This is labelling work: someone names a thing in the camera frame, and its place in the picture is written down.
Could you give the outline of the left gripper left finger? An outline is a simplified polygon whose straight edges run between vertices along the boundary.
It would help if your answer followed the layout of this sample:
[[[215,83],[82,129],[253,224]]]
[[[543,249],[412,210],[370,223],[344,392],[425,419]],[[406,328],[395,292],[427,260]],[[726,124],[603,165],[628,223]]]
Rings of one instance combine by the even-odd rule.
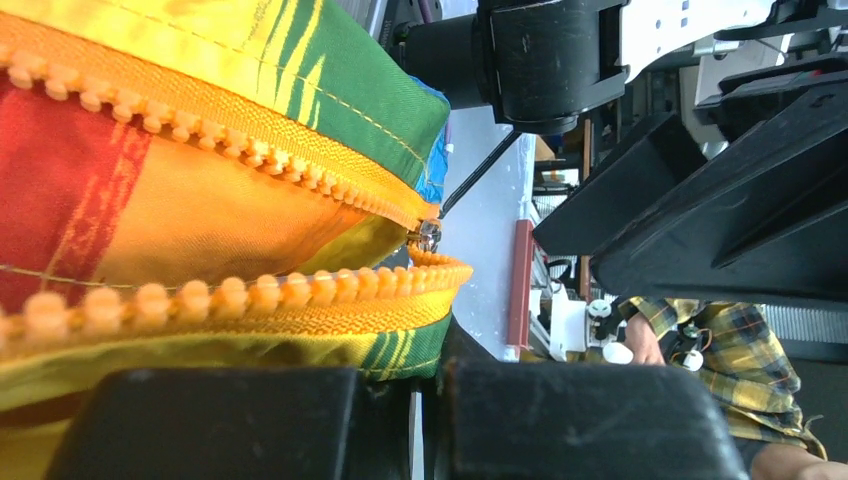
[[[95,388],[50,479],[407,479],[410,389],[352,368],[125,370]]]

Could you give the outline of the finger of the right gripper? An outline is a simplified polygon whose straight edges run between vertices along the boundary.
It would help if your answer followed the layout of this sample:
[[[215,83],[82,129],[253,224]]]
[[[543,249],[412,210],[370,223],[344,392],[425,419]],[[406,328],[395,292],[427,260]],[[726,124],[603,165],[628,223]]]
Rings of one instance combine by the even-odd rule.
[[[678,115],[648,116],[534,228],[534,239],[549,255],[594,255],[705,163]]]
[[[622,296],[847,306],[847,88],[812,88],[596,253]]]

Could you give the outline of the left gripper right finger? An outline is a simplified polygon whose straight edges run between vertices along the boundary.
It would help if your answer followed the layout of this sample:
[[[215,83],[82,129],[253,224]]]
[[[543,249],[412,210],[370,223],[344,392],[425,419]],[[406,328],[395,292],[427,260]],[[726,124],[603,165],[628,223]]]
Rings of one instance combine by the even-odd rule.
[[[668,367],[507,363],[456,320],[423,395],[427,479],[744,479],[706,388]]]

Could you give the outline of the rainbow striped zip jacket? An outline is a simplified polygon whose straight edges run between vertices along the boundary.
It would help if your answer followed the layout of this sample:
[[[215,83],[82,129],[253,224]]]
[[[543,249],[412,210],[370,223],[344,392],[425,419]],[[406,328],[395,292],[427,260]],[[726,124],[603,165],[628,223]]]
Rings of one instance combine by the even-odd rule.
[[[1,475],[125,370],[434,377],[448,100],[333,1],[1,5]]]

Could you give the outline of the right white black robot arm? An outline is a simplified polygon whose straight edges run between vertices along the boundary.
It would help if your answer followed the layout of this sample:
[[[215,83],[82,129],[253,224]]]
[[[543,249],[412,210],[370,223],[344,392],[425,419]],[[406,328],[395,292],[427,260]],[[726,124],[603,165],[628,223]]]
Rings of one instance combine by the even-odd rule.
[[[391,48],[452,107],[522,133],[572,129],[663,55],[845,27],[841,1],[482,1]],[[847,304],[847,50],[722,79],[695,108],[727,147],[706,159],[681,120],[637,123],[534,230],[587,255],[621,296],[838,309]]]

